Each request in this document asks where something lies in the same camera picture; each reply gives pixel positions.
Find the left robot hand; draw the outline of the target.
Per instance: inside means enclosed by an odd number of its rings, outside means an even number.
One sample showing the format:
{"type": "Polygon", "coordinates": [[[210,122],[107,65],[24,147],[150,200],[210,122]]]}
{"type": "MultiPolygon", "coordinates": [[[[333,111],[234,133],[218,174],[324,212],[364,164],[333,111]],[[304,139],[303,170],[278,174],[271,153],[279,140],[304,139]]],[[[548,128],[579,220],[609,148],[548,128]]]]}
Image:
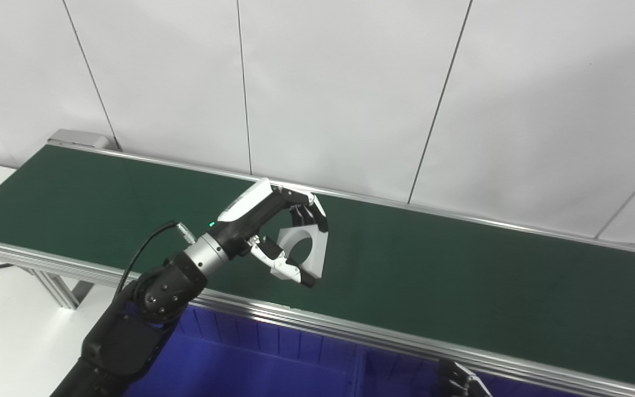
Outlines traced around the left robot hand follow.
{"type": "Polygon", "coordinates": [[[315,277],[301,269],[277,242],[258,237],[260,228],[284,210],[290,212],[294,226],[314,224],[319,232],[329,231],[327,214],[314,193],[289,189],[262,178],[220,213],[207,234],[227,259],[252,254],[287,279],[313,287],[315,277]]]}

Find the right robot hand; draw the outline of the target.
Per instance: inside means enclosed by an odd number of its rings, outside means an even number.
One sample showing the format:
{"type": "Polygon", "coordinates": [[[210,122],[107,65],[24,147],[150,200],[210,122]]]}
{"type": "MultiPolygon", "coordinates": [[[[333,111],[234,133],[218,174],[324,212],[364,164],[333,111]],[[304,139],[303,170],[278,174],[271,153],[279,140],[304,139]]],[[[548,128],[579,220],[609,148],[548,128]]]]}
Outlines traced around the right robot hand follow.
{"type": "Polygon", "coordinates": [[[438,374],[439,390],[444,396],[492,396],[475,372],[454,360],[439,359],[438,374]]]}

